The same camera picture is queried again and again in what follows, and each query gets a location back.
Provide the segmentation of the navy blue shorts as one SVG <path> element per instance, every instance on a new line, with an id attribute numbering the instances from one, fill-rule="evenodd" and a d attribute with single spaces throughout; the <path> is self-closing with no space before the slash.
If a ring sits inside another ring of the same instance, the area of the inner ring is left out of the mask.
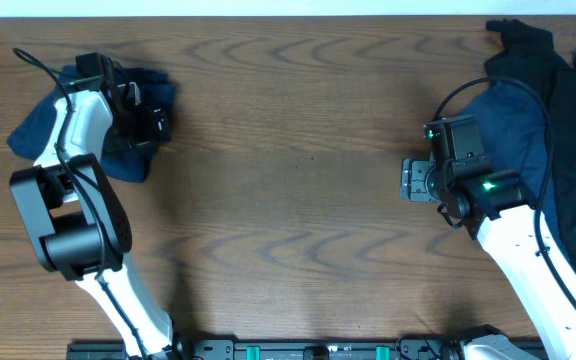
<path id="1" fill-rule="evenodd" d="M 167 85 L 172 87 L 171 119 L 176 86 L 169 81 L 166 72 L 146 68 L 124 68 L 115 73 L 119 83 L 135 82 L 138 85 Z M 54 102 L 59 91 L 54 89 L 44 97 L 30 112 L 24 121 L 7 138 L 7 145 L 16 155 L 35 160 L 46 145 L 55 123 L 57 112 Z M 117 180 L 142 183 L 149 174 L 150 164 L 158 148 L 163 145 L 147 145 L 137 149 L 105 153 L 103 151 L 101 166 L 105 174 Z"/>

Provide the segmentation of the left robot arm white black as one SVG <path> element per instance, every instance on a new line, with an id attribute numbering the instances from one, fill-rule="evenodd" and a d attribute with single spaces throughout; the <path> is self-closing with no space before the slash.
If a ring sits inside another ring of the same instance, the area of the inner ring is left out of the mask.
<path id="1" fill-rule="evenodd" d="M 134 82 L 98 76 L 59 84 L 24 124 L 35 159 L 10 190 L 39 264 L 94 299 L 117 329 L 127 359 L 180 359 L 171 316 L 131 256 L 127 214 L 102 167 L 114 131 L 142 108 Z"/>

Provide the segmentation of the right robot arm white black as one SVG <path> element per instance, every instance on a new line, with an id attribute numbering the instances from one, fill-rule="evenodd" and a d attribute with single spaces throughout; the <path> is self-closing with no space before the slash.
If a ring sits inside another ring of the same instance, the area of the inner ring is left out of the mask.
<path id="1" fill-rule="evenodd" d="M 551 359 L 576 359 L 576 273 L 552 238 L 537 200 L 519 175 L 495 172 L 487 155 L 406 159 L 401 196 L 436 202 L 499 266 Z"/>

